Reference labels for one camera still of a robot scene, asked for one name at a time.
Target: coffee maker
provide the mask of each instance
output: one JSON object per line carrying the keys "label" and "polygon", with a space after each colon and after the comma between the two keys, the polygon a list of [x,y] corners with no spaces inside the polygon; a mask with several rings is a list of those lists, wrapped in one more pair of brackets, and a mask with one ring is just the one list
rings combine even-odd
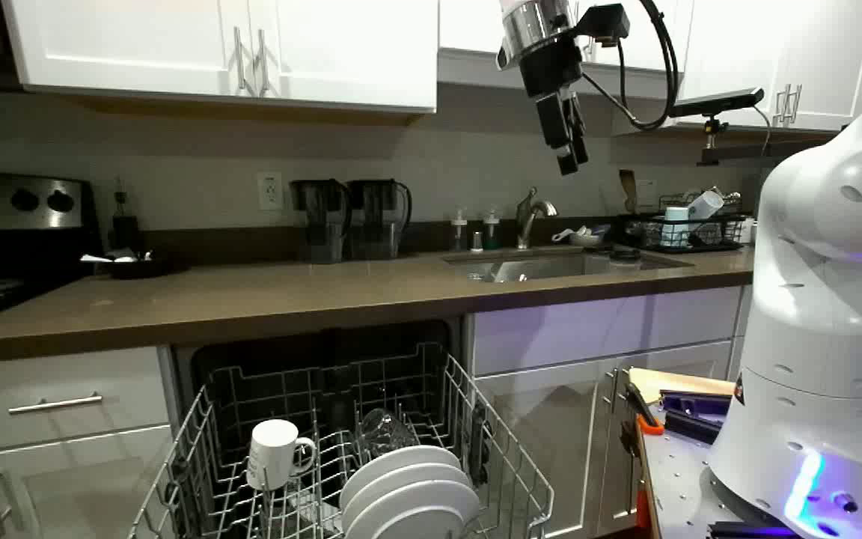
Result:
{"label": "coffee maker", "polygon": [[339,180],[294,180],[294,207],[309,215],[305,258],[345,260],[348,188]]}
{"label": "coffee maker", "polygon": [[348,197],[352,258],[397,258],[412,212],[411,188],[397,180],[352,180]]}

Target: stove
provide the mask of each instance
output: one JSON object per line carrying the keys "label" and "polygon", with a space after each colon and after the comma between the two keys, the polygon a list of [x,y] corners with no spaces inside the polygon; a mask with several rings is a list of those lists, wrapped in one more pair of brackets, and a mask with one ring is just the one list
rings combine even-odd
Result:
{"label": "stove", "polygon": [[97,248],[88,182],[0,173],[0,311],[88,276],[79,258]]}

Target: dish rack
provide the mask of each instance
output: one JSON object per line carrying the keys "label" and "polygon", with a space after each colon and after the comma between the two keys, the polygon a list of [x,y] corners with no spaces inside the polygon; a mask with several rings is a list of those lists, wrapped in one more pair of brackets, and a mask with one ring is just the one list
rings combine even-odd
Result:
{"label": "dish rack", "polygon": [[[511,429],[441,345],[411,356],[299,372],[213,372],[129,531],[129,539],[342,539],[342,486],[393,447],[358,442],[358,420],[394,409],[420,442],[447,447],[483,508],[460,535],[539,539],[553,487]],[[251,424],[285,415],[309,435],[317,468],[270,495],[246,483]]]}

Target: dishwasher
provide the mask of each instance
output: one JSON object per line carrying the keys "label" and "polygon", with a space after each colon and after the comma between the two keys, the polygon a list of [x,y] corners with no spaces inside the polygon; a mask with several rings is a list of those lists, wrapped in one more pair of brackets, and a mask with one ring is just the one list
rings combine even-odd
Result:
{"label": "dishwasher", "polygon": [[[448,353],[456,342],[442,327],[176,350],[171,393],[183,421],[129,539],[342,539],[342,486],[384,454],[355,442],[373,406],[403,415],[420,442],[457,454],[483,499],[460,535],[545,535],[553,487]],[[309,474],[270,495],[246,483],[249,435],[260,420],[291,420],[319,450]]]}

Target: blue light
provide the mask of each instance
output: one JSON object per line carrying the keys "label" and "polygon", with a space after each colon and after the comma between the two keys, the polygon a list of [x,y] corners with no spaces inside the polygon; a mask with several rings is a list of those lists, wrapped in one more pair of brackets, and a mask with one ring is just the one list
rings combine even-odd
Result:
{"label": "blue light", "polygon": [[791,487],[791,498],[783,502],[783,514],[806,532],[810,535],[827,535],[816,523],[815,523],[815,514],[810,514],[810,505],[809,505],[809,498],[821,480],[821,471],[822,471],[822,454],[815,453],[815,450],[801,450],[801,468],[794,480],[794,487]]}

